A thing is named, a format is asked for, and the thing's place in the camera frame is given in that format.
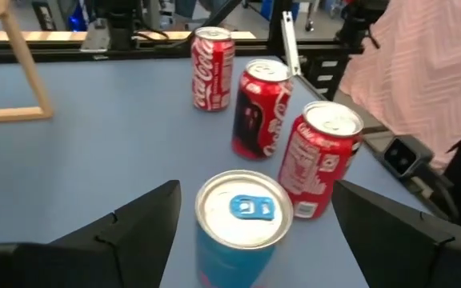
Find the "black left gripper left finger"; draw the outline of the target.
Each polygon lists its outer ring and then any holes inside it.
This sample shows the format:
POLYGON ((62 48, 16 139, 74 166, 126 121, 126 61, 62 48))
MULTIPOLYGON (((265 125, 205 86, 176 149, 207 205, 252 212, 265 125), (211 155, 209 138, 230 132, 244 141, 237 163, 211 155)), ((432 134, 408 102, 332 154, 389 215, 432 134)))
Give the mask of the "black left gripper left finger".
POLYGON ((0 288, 159 288, 177 230, 170 180, 49 244, 0 244, 0 288))

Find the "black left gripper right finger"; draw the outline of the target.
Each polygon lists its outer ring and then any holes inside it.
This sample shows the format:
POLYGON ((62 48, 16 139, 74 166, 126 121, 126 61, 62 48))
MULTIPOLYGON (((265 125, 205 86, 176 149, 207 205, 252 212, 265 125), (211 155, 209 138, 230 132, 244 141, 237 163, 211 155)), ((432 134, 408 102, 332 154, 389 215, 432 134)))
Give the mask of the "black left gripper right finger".
POLYGON ((461 226, 344 180, 331 201, 370 288, 461 288, 461 226))

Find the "small silver blue can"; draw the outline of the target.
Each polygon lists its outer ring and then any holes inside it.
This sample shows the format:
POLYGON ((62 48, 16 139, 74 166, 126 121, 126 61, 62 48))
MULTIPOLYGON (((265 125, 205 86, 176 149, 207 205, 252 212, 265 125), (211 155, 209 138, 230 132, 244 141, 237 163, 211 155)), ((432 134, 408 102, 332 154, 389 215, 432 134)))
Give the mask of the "small silver blue can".
POLYGON ((286 191, 252 170, 207 180, 195 199, 200 288, 271 288, 293 221, 286 191))

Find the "wooden slatted shelf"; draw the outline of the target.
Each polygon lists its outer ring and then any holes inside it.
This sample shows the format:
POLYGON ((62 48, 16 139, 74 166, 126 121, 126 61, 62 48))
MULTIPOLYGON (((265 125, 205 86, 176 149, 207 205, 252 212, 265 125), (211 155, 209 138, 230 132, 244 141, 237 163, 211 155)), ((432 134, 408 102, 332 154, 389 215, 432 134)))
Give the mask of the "wooden slatted shelf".
POLYGON ((53 109, 26 40, 16 17, 10 11, 10 0, 0 0, 0 22, 9 39, 14 56, 21 64, 38 106, 0 109, 0 122, 29 121, 51 118, 53 109))

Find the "blue-grey table mat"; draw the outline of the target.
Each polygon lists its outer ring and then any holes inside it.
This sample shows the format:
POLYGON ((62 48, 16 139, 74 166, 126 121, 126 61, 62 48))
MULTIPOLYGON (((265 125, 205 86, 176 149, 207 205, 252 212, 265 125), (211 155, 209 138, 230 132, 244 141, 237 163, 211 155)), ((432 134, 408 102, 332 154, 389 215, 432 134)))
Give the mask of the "blue-grey table mat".
MULTIPOLYGON (((189 58, 38 64, 53 102, 49 121, 0 123, 0 242, 51 242, 170 179, 181 182, 178 230, 161 288, 198 288, 194 198, 226 170, 277 178, 299 111, 315 96, 301 81, 279 139, 264 162, 231 149, 234 103, 221 113, 193 107, 189 58)), ((19 65, 0 65, 0 104, 28 106, 19 65)), ((296 221, 271 288, 369 288, 332 206, 296 221)))

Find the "red cola can dark figure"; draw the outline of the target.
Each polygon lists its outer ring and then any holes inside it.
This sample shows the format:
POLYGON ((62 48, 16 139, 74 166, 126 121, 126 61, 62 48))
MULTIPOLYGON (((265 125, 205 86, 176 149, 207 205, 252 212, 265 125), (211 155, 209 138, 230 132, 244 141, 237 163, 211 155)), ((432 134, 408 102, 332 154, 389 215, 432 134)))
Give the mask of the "red cola can dark figure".
POLYGON ((364 124, 336 102, 310 102, 291 127, 279 170, 296 218, 320 217, 331 201, 334 182, 343 178, 362 143, 364 124))

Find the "black blue-lit computer case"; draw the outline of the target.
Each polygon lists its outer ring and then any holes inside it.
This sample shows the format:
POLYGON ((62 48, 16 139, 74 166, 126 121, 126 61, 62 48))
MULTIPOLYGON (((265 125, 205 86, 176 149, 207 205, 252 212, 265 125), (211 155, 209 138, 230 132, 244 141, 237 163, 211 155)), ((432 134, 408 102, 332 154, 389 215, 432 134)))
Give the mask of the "black blue-lit computer case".
POLYGON ((86 31, 83 0, 31 0, 31 6, 44 31, 86 31))

